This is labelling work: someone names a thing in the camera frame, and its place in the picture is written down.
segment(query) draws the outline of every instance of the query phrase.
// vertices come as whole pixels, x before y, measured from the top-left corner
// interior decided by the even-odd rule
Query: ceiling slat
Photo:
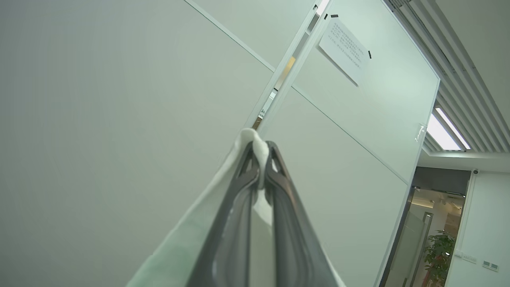
[[[423,141],[423,144],[425,146],[427,146],[427,148],[431,151],[431,152],[435,152],[436,149],[428,142],[428,137],[429,135],[425,136],[425,140]]]
[[[425,29],[421,26],[421,24],[416,20],[410,11],[410,8],[408,6],[402,6],[400,10],[403,12],[403,14],[407,17],[415,31],[418,33],[418,35],[421,37],[421,39],[425,42],[425,44],[429,47],[430,51],[432,52],[433,56],[438,60],[441,59],[441,57],[444,57],[443,53],[439,50],[438,47],[436,47],[433,43],[433,40],[430,39]],[[445,65],[447,62],[446,59],[442,59],[442,61],[438,61],[439,65],[442,65],[443,70],[446,71],[447,75],[451,75],[450,68]],[[476,133],[485,135],[485,133],[481,130],[481,128],[478,126],[477,122],[474,119],[474,115],[471,111],[468,111],[468,107],[466,107],[466,103],[461,99],[459,95],[457,95],[457,90],[453,87],[453,84],[449,80],[448,77],[445,77],[445,75],[439,75],[441,78],[441,85],[444,86],[448,93],[443,93],[445,99],[451,95],[451,98],[458,103],[461,111],[467,115],[468,121],[471,123],[471,126],[475,129]],[[483,143],[485,144],[485,149],[492,152],[492,147],[489,141],[485,136],[480,137]]]
[[[475,69],[473,69],[474,64],[469,59],[469,56],[467,55],[466,50],[461,44],[461,41],[456,36],[455,32],[453,31],[453,28],[450,26],[448,21],[446,20],[446,17],[443,15],[441,9],[437,5],[436,2],[432,1],[424,1],[422,2],[423,6],[426,8],[426,10],[429,12],[431,17],[434,19],[436,24],[438,25],[438,28],[441,30],[443,35],[445,36],[448,43],[451,45],[453,52],[457,55],[462,65],[465,67],[465,71],[457,71],[457,73],[464,75],[466,78],[469,77],[470,80],[474,83],[476,89],[480,93],[481,97],[483,98],[483,101],[486,103],[487,107],[489,108],[490,114],[494,117],[494,120],[496,121],[497,126],[499,127],[499,130],[503,134],[504,138],[506,139],[506,144],[503,145],[503,148],[506,152],[508,152],[508,142],[510,142],[510,131],[508,130],[507,124],[502,119],[499,110],[496,107],[496,104],[494,103],[494,100],[489,95],[489,92],[487,90],[487,87],[484,85],[483,81],[481,80],[481,77],[478,75]]]
[[[427,134],[427,136],[425,137],[428,142],[434,147],[434,149],[438,152],[443,152],[444,150],[441,148],[441,146],[434,140],[434,138],[430,135],[430,134]]]
[[[438,76],[441,79],[443,79],[444,78],[444,73],[442,72],[442,69],[438,66],[438,64],[436,62],[436,59],[431,54],[431,52],[428,50],[427,46],[422,41],[420,36],[413,29],[413,27],[411,26],[411,23],[409,23],[408,19],[405,17],[405,15],[402,13],[402,11],[400,9],[394,10],[394,13],[395,13],[395,16],[397,17],[397,19],[402,24],[402,26],[407,30],[407,32],[409,33],[409,35],[411,36],[411,38],[413,39],[415,44],[420,48],[420,50],[423,53],[423,56],[427,59],[427,61],[432,66],[432,68],[436,71]],[[468,141],[468,143],[471,146],[472,150],[475,151],[475,152],[485,152],[485,150],[483,148],[483,145],[480,144],[480,140],[478,139],[478,137],[475,134],[472,134],[472,133],[467,131],[468,127],[470,125],[466,124],[466,120],[463,117],[462,117],[461,120],[459,120],[457,118],[457,116],[456,116],[459,113],[453,113],[452,112],[452,110],[458,109],[458,107],[455,107],[455,106],[448,107],[444,103],[442,105],[444,106],[443,110],[448,115],[450,115],[450,119],[453,121],[453,124],[457,126],[457,128],[460,131],[460,133],[464,136],[464,139],[466,139]]]
[[[425,27],[430,32],[432,38],[438,44],[441,51],[444,53],[449,63],[453,66],[456,73],[452,75],[451,80],[454,82],[455,86],[460,90],[460,95],[464,98],[466,103],[470,106],[471,110],[477,116],[477,119],[480,121],[482,125],[482,129],[486,131],[486,134],[489,137],[494,149],[497,152],[501,152],[501,147],[505,152],[508,152],[506,148],[505,141],[503,140],[501,134],[497,132],[496,126],[492,121],[489,113],[485,109],[485,102],[482,103],[480,101],[481,97],[478,97],[478,92],[473,89],[474,83],[468,80],[465,77],[465,74],[462,73],[463,67],[460,64],[460,60],[453,52],[450,44],[444,37],[443,33],[439,30],[439,27],[435,23],[435,21],[430,16],[429,12],[425,9],[422,1],[414,0],[411,2],[411,6],[415,9],[417,15],[420,17],[422,22],[425,24]]]
[[[478,145],[481,152],[485,152],[487,150],[487,145],[482,142],[481,137],[478,133],[476,133],[473,129],[473,126],[471,125],[471,121],[468,119],[468,117],[465,116],[465,113],[460,112],[460,108],[455,102],[452,97],[449,95],[449,92],[443,88],[442,86],[439,87],[439,93],[441,94],[444,102],[441,104],[445,107],[448,107],[451,112],[446,112],[447,115],[455,114],[457,118],[461,121],[461,123],[464,125],[464,128],[469,135],[470,138],[474,140],[474,142]]]
[[[461,135],[464,137],[464,139],[468,142],[471,149],[475,152],[480,152],[480,147],[477,141],[473,140],[471,135],[466,132],[466,128],[464,127],[464,124],[461,123],[461,121],[458,119],[457,114],[452,112],[450,109],[450,106],[445,103],[445,100],[441,96],[441,94],[438,94],[437,101],[439,105],[441,106],[441,109],[449,116],[452,123],[457,127],[458,131],[461,133]]]

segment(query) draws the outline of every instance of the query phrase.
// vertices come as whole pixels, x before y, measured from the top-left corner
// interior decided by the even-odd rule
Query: bag
[[[206,190],[127,286],[271,285],[345,286],[276,144],[244,129]]]

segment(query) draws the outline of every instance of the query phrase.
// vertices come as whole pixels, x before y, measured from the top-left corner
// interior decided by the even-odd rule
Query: glass door
[[[409,287],[426,232],[423,219],[407,214],[385,287]]]

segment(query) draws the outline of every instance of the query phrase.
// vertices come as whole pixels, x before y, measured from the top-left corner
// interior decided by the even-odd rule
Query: ceiling
[[[441,78],[436,104],[472,147],[446,152],[427,135],[418,165],[510,173],[510,2],[385,2]]]

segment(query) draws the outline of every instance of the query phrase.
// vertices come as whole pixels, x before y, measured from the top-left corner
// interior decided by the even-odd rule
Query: wall switch panel
[[[476,264],[476,257],[468,255],[466,253],[462,254],[462,259]]]
[[[488,261],[484,261],[482,266],[485,267],[485,268],[488,268],[490,270],[496,271],[496,272],[499,271],[499,266],[498,265],[496,265],[494,263],[490,263]]]
[[[455,249],[453,255],[462,258],[463,253],[459,249]]]

